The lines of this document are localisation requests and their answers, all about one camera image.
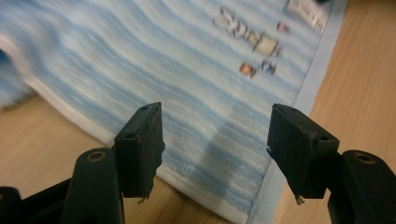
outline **cartoon print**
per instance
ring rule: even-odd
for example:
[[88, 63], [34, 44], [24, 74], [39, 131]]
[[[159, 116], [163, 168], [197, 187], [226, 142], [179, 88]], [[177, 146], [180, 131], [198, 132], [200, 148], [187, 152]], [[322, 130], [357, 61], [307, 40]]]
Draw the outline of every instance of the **cartoon print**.
[[266, 73], [272, 76], [277, 67], [276, 63], [270, 63], [267, 59], [262, 60], [257, 68], [253, 67], [250, 63], [242, 63], [241, 67], [239, 68], [239, 72], [244, 76], [249, 76], [250, 78], [254, 78], [257, 72], [265, 70]]
[[[271, 63], [269, 59], [281, 56], [282, 48], [279, 46], [278, 39], [265, 32], [259, 33], [249, 29], [244, 21], [236, 18], [225, 7], [220, 8], [219, 15], [213, 18], [213, 24], [222, 30], [226, 30], [230, 37], [245, 40], [252, 47], [253, 52], [257, 52], [264, 57], [257, 67], [254, 67], [251, 63], [243, 62], [239, 68], [239, 72], [243, 76], [254, 78], [259, 71], [264, 70], [272, 76], [276, 72], [277, 62]], [[290, 28], [285, 22], [280, 21], [277, 30], [286, 33]]]
[[290, 32], [290, 27], [285, 21], [280, 21], [277, 23], [276, 29], [280, 33], [289, 33]]
[[239, 72], [241, 72], [241, 74], [244, 76], [253, 78], [257, 73], [257, 68], [254, 68], [250, 63], [242, 63], [241, 67], [239, 68]]
[[277, 49], [278, 41], [267, 34], [260, 34], [248, 28], [244, 21], [237, 19], [234, 14], [227, 8], [222, 7], [219, 15], [213, 18], [213, 24], [223, 30], [233, 38], [243, 38], [251, 46], [253, 51], [260, 53], [262, 56], [271, 56]]

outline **screw hole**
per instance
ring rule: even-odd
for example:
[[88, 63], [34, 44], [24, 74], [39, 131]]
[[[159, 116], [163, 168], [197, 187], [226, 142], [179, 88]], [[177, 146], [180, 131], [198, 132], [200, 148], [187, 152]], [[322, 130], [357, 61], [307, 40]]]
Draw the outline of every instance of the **screw hole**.
[[374, 164], [375, 160], [368, 155], [364, 155], [361, 153], [357, 153], [356, 158], [358, 158], [358, 160], [360, 160], [361, 162], [367, 163], [367, 164]]
[[101, 161], [106, 156], [104, 151], [95, 151], [87, 156], [87, 161]]

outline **wooden table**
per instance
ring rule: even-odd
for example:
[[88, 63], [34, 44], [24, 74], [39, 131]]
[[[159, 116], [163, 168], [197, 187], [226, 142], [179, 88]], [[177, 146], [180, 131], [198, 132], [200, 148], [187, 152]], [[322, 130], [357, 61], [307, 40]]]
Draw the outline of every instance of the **wooden table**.
[[[339, 138], [340, 152], [374, 153], [396, 171], [396, 1], [348, 1], [311, 118]], [[0, 186], [32, 195], [70, 177], [78, 155], [102, 145], [35, 96], [0, 112]], [[125, 200], [127, 223], [227, 223], [159, 178], [150, 199], [137, 201]], [[298, 206], [285, 187], [276, 223], [330, 223], [326, 203]]]

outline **towel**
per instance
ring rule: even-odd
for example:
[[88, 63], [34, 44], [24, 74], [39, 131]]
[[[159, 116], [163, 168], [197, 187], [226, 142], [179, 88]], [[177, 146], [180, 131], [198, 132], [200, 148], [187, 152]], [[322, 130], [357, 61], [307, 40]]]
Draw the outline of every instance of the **towel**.
[[37, 92], [111, 146], [163, 104], [157, 175], [234, 223], [271, 223], [285, 178], [266, 153], [272, 104], [309, 113], [346, 2], [323, 34], [287, 0], [0, 1], [0, 105]]

